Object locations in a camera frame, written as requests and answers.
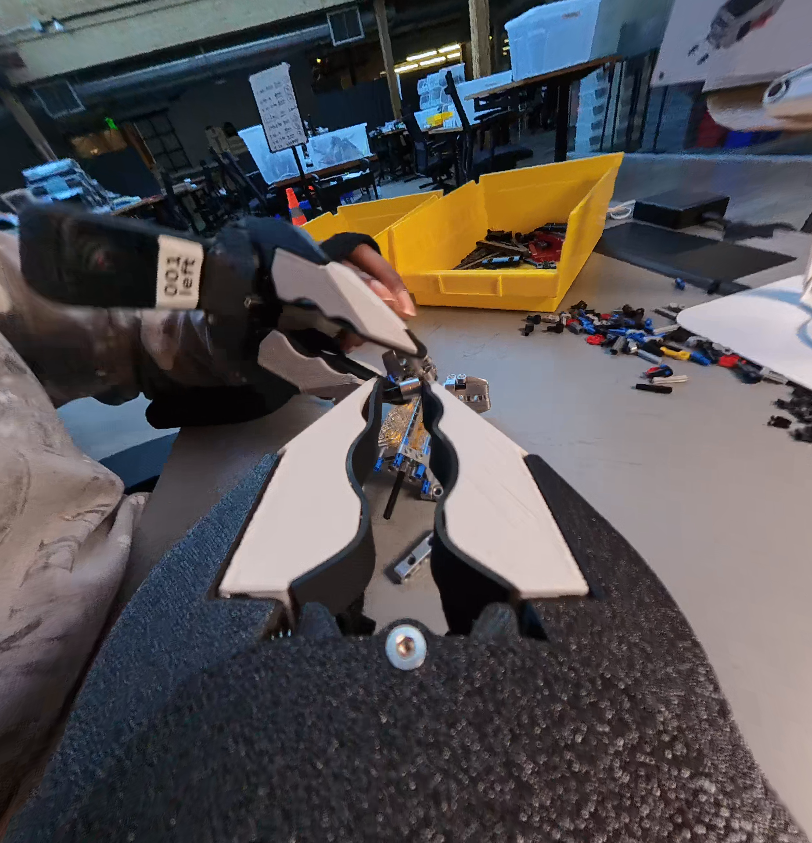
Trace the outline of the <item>black office chair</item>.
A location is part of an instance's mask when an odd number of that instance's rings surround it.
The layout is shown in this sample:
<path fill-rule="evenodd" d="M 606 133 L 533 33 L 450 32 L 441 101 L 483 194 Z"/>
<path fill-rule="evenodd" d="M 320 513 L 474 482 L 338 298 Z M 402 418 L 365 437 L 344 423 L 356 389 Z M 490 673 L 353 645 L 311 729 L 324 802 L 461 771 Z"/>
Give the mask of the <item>black office chair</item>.
<path fill-rule="evenodd" d="M 533 150 L 510 136 L 517 113 L 487 102 L 491 94 L 510 82 L 510 72 L 458 82 L 453 70 L 445 68 L 438 77 L 442 97 L 453 107 L 457 130 L 456 186 L 532 161 Z"/>
<path fill-rule="evenodd" d="M 127 448 L 97 462 L 122 480 L 125 494 L 151 492 L 167 464 L 178 437 L 174 432 Z"/>

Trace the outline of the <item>toy engine model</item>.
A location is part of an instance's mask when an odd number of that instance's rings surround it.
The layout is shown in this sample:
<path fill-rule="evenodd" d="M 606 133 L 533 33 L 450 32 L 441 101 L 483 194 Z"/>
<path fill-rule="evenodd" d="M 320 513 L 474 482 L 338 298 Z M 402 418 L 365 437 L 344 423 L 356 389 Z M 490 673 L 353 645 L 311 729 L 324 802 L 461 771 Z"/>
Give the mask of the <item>toy engine model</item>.
<path fill-rule="evenodd" d="M 389 410 L 379 431 L 374 471 L 386 471 L 393 477 L 392 490 L 382 513 L 385 520 L 390 520 L 406 485 L 414 486 L 419 498 L 424 501 L 436 502 L 443 493 L 442 485 L 430 466 L 431 436 L 424 426 L 422 397 L 404 401 L 396 386 L 406 378 L 432 381 L 436 378 L 437 368 L 429 357 L 418 360 L 394 351 L 386 351 L 382 362 L 388 375 L 386 395 Z"/>

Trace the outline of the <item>heap of red black parts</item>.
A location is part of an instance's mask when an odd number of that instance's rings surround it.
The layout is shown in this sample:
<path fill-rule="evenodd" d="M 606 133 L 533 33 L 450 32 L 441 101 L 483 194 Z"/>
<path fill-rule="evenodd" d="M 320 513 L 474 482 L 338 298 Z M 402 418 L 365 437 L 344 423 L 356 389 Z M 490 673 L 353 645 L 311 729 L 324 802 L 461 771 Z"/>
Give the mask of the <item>heap of red black parts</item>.
<path fill-rule="evenodd" d="M 567 225 L 549 223 L 528 233 L 488 229 L 455 270 L 532 268 L 556 270 L 562 255 Z"/>

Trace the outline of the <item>white paper sign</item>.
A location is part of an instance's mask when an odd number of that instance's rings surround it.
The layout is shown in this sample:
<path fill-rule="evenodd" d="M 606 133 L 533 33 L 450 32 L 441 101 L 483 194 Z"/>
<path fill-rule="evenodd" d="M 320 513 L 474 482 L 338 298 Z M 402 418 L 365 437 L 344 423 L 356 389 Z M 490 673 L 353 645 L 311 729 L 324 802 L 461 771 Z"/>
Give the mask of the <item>white paper sign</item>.
<path fill-rule="evenodd" d="M 308 140 L 290 72 L 290 65 L 282 62 L 249 76 L 271 153 L 292 150 Z"/>

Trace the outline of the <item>white plastic storage box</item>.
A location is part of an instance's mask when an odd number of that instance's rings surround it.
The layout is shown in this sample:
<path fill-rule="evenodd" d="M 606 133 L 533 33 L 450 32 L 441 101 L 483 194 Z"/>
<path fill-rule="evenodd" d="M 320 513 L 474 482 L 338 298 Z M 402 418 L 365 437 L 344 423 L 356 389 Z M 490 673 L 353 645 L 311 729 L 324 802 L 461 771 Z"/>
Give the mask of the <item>white plastic storage box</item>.
<path fill-rule="evenodd" d="M 513 81 L 563 70 L 593 58 L 599 1 L 542 4 L 505 24 Z"/>

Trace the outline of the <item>white three-hole beam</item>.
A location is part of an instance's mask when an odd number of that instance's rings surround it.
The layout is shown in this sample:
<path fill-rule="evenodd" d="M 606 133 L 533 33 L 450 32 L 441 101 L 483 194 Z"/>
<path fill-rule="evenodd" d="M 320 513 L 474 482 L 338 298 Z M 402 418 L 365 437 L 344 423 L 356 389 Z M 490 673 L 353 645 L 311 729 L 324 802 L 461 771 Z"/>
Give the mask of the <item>white three-hole beam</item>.
<path fill-rule="evenodd" d="M 400 557 L 390 565 L 388 578 L 395 585 L 407 583 L 431 559 L 434 532 L 422 533 Z"/>

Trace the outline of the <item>yellow plastic bin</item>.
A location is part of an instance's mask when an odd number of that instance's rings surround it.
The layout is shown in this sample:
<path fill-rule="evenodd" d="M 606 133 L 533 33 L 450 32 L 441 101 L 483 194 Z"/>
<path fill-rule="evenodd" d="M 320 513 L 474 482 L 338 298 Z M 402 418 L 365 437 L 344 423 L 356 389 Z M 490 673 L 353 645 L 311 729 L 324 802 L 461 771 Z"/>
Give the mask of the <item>yellow plastic bin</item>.
<path fill-rule="evenodd" d="M 605 228 L 623 153 L 485 174 L 400 219 L 390 254 L 416 302 L 425 306 L 553 311 Z M 457 269 L 489 230 L 528 234 L 566 227 L 555 269 Z"/>
<path fill-rule="evenodd" d="M 390 247 L 390 230 L 418 208 L 443 197 L 442 191 L 416 193 L 399 197 L 341 205 L 334 213 L 323 213 L 306 222 L 302 228 L 316 242 L 337 234 L 364 234 L 372 237 L 381 251 Z"/>

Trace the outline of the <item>scattered small coloured parts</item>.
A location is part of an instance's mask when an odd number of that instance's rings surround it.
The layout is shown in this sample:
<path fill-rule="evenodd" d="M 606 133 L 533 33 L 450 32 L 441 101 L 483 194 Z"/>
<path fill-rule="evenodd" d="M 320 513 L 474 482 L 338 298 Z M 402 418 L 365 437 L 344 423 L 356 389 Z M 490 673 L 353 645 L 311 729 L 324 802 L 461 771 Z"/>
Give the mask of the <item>scattered small coloured parts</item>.
<path fill-rule="evenodd" d="M 675 364 L 716 367 L 748 385 L 767 383 L 770 370 L 735 353 L 721 342 L 687 330 L 677 320 L 683 307 L 672 303 L 646 310 L 626 303 L 598 310 L 580 300 L 552 312 L 528 313 L 521 320 L 521 336 L 574 335 L 608 357 L 626 357 L 643 364 L 635 389 L 667 395 L 687 376 Z"/>

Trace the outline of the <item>black flat panel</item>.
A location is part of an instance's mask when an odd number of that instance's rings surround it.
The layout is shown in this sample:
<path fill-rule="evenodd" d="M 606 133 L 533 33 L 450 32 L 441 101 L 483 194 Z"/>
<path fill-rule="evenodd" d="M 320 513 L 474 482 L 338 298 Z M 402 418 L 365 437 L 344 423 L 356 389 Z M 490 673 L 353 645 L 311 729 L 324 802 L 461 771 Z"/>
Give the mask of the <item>black flat panel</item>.
<path fill-rule="evenodd" d="M 723 296 L 747 289 L 745 278 L 778 265 L 765 250 L 635 222 L 607 228 L 595 251 Z"/>

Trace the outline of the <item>small black box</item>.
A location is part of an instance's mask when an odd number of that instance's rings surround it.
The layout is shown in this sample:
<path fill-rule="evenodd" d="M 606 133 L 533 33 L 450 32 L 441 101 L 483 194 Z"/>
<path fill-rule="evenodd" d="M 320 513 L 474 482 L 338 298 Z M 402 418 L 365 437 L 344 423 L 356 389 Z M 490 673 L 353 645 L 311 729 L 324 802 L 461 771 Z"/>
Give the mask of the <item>small black box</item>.
<path fill-rule="evenodd" d="M 638 199 L 632 219 L 673 230 L 716 222 L 726 216 L 730 197 L 711 192 L 678 189 Z"/>

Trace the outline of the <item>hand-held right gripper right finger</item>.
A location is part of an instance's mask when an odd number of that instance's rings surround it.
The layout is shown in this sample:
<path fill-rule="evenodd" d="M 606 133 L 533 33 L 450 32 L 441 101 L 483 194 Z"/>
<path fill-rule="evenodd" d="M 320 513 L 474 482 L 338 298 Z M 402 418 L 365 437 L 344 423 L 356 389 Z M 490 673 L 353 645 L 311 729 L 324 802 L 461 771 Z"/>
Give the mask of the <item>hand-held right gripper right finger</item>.
<path fill-rule="evenodd" d="M 431 574 L 447 620 L 490 604 L 586 598 L 590 584 L 544 492 L 546 464 L 442 385 L 426 387 L 431 469 L 441 483 Z"/>

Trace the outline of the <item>instruction booklet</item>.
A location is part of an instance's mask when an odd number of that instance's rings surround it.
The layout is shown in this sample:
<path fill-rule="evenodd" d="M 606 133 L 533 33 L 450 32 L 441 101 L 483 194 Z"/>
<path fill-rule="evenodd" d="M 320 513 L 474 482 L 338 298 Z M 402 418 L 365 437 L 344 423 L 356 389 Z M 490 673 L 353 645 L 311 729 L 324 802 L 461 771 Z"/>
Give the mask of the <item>instruction booklet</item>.
<path fill-rule="evenodd" d="M 653 87 L 723 90 L 812 63 L 812 1 L 675 1 Z"/>

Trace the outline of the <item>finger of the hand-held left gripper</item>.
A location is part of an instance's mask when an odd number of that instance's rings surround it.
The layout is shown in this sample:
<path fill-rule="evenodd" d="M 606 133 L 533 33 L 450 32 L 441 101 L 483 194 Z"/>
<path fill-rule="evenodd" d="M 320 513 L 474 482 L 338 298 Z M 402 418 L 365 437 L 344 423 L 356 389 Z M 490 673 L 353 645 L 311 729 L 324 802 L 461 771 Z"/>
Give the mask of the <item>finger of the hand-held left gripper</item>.
<path fill-rule="evenodd" d="M 271 279 L 278 301 L 349 329 L 367 342 L 412 357 L 426 348 L 359 276 L 337 262 L 317 264 L 277 248 Z"/>
<path fill-rule="evenodd" d="M 305 353 L 280 331 L 269 332 L 259 343 L 257 363 L 312 396 L 347 396 L 381 375 L 342 353 Z"/>

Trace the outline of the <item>pile of small black parts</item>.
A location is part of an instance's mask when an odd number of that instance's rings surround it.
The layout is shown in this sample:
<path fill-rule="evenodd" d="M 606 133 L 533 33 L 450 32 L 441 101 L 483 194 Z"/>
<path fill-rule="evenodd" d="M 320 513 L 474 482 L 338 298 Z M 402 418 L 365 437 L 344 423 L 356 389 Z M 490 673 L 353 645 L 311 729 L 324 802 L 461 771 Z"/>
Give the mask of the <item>pile of small black parts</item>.
<path fill-rule="evenodd" d="M 769 417 L 768 427 L 785 430 L 795 441 L 812 445 L 812 391 L 792 385 L 790 394 L 773 405 L 780 413 Z"/>

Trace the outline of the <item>person's left forearm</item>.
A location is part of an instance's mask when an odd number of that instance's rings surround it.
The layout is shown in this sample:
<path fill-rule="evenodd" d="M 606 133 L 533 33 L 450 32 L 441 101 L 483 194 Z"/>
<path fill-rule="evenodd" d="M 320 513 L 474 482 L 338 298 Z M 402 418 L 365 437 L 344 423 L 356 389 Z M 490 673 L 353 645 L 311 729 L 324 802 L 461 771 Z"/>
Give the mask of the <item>person's left forearm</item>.
<path fill-rule="evenodd" d="M 72 308 L 33 292 L 18 239 L 0 231 L 0 334 L 56 406 L 85 397 L 123 403 L 221 385 L 198 311 Z"/>

